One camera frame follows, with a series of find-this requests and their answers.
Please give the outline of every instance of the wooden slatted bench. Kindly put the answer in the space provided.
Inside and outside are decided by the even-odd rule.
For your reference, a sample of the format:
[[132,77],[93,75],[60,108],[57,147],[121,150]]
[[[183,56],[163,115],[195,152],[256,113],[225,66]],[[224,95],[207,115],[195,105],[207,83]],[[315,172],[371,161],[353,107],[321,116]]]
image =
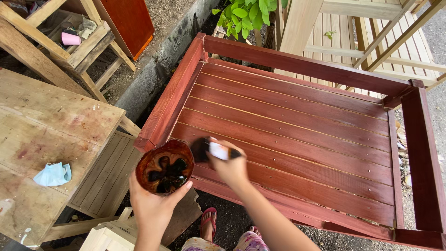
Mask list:
[[[387,95],[378,99],[217,59],[208,53]],[[392,108],[402,103],[418,230],[404,229]],[[445,194],[424,85],[199,33],[135,147],[228,140],[251,182],[294,222],[409,246],[444,248]],[[241,204],[208,165],[194,187]]]

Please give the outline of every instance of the woman's left hand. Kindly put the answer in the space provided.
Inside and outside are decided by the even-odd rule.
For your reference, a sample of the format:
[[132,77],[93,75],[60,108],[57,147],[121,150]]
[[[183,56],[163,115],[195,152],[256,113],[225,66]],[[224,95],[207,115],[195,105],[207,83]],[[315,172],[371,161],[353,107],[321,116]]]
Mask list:
[[161,238],[172,217],[173,209],[192,187],[192,181],[188,181],[177,191],[168,196],[158,196],[146,191],[136,180],[135,171],[128,179],[130,189],[130,203],[136,217],[138,238],[157,240],[155,246],[159,246]]

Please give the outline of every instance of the woman's right hand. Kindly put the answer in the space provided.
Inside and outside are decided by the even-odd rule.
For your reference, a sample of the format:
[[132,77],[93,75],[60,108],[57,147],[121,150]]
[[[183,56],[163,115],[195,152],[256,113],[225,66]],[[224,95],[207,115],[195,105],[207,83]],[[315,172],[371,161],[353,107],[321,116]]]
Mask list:
[[218,143],[222,146],[236,149],[242,154],[242,156],[240,157],[226,161],[211,155],[209,152],[206,153],[210,160],[209,165],[211,165],[217,171],[217,173],[220,175],[220,178],[233,189],[237,185],[249,182],[248,172],[246,170],[245,152],[242,149],[236,147],[234,144],[229,143],[225,140],[215,140],[211,138],[210,141]]

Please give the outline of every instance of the foot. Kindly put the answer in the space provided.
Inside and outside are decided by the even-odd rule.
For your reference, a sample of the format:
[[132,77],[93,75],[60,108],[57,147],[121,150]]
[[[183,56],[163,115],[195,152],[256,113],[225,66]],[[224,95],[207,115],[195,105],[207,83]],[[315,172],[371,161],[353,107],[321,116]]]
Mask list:
[[212,242],[212,222],[217,219],[217,214],[216,213],[211,213],[211,212],[207,212],[205,215],[203,215],[202,221],[206,220],[207,218],[212,217],[212,220],[206,222],[203,227],[201,227],[201,238]]
[[254,230],[254,226],[251,226],[251,227],[249,228],[249,231],[254,232],[254,233],[255,233],[256,235],[258,235],[258,236],[261,236],[261,234],[260,234],[260,232],[259,232],[258,229]]

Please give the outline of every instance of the floral pants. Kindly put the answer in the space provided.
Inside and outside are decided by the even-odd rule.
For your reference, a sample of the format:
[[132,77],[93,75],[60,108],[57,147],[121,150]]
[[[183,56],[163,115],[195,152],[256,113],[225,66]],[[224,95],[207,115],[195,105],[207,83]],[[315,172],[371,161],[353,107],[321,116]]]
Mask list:
[[[202,238],[192,237],[188,239],[181,251],[225,251],[217,244],[210,243]],[[260,236],[248,231],[240,236],[239,243],[233,251],[269,251]]]

